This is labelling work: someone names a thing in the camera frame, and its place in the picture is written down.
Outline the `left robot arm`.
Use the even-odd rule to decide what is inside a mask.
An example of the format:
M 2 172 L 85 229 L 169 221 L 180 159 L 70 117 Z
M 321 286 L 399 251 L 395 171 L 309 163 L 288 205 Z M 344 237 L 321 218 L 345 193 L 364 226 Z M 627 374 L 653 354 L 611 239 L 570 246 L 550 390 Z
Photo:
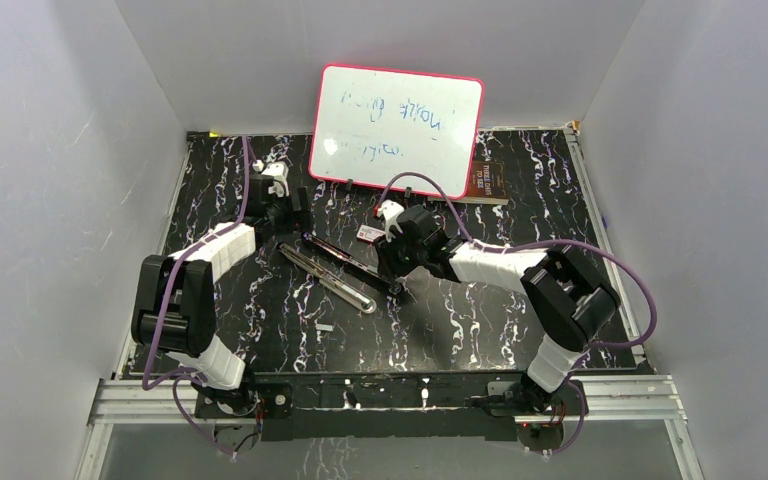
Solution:
M 254 411 L 257 387 L 245 380 L 246 364 L 217 336 L 215 284 L 272 238 L 311 226 L 310 195 L 279 174 L 254 174 L 230 222 L 217 224 L 190 246 L 143 260 L 131 337 L 152 354 L 176 359 L 200 384 L 220 392 L 235 416 Z

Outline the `red white staple box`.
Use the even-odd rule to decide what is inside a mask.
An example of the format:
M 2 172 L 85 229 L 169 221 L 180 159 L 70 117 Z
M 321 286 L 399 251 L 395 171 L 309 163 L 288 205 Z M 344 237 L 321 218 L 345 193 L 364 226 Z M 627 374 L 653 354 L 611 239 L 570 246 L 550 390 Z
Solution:
M 377 228 L 361 225 L 356 234 L 356 238 L 366 243 L 373 243 L 378 238 L 385 235 L 385 232 Z

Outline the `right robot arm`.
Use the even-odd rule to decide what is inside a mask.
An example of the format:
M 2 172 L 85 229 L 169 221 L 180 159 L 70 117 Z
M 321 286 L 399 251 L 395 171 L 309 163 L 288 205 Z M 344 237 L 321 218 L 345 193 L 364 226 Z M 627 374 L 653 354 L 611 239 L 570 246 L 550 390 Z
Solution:
M 563 382 L 621 305 L 595 265 L 573 245 L 514 251 L 451 237 L 420 206 L 386 201 L 376 215 L 384 223 L 374 242 L 383 276 L 402 278 L 423 268 L 439 279 L 527 297 L 544 335 L 522 379 L 524 403 L 537 414 L 558 406 Z

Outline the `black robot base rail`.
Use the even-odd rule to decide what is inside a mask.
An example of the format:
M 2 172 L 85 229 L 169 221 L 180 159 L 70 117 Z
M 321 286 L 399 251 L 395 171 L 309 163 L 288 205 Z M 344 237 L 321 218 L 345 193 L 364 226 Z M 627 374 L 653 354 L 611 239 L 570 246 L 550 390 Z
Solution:
M 520 371 L 247 374 L 233 391 L 198 390 L 196 416 L 251 420 L 267 442 L 325 437 L 480 437 L 553 449 L 590 409 L 569 380 L 553 393 Z

